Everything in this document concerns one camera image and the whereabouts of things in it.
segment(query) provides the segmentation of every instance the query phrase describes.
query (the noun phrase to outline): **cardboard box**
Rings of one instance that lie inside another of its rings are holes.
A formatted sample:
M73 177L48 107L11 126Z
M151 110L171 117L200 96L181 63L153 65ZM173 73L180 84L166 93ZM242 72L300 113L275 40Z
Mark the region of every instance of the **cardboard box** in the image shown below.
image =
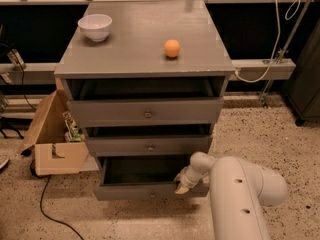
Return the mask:
M65 143L67 127L62 115L65 111L57 91L44 98L18 149L21 153L34 146L35 171L39 176L78 173L90 156L84 142Z

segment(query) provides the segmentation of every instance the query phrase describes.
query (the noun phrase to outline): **terrazzo floor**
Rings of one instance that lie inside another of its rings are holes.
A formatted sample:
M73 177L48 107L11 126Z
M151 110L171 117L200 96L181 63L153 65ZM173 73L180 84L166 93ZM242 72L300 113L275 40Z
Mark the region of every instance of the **terrazzo floor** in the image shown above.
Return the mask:
M256 97L226 97L210 154L237 156L279 171L289 195L264 208L273 240L320 239L320 123L295 125L292 110L278 94L262 108ZM79 239L68 227L40 212L47 178L32 176L32 155L16 154L14 132L0 135L0 155L10 157L0 173L0 239ZM97 201L98 172L52 176L43 199L51 217L72 225L84 239L214 239L208 197L162 201Z

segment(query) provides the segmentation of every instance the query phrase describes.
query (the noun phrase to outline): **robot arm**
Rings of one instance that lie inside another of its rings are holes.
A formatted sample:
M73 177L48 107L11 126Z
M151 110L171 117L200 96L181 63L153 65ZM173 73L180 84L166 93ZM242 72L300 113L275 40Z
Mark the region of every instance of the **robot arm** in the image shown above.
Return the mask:
M215 239L270 239L261 205L275 206L284 201L288 191L284 178L240 158L217 160L196 152L190 165L177 176L180 184L176 193L185 193L208 173Z

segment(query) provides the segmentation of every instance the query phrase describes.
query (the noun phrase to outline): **drawer handle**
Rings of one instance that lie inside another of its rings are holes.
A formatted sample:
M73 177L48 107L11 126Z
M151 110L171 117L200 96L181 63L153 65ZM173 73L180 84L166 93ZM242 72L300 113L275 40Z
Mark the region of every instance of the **drawer handle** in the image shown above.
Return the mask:
M153 145L149 145L149 146L147 147L147 150L150 151L150 152L154 151L155 149L156 149L156 148L155 148Z
M144 113L144 117L145 117L145 118L151 118L151 117L152 117L152 113L151 113L149 110L147 110L147 111Z

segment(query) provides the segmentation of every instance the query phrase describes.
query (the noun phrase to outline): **bowl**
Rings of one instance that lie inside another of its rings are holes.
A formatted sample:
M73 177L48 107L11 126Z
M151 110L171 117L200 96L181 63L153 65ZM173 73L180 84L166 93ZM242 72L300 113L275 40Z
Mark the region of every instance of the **bowl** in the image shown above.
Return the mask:
M78 21L80 32L94 42L101 42L110 34L112 19L105 14L90 14Z

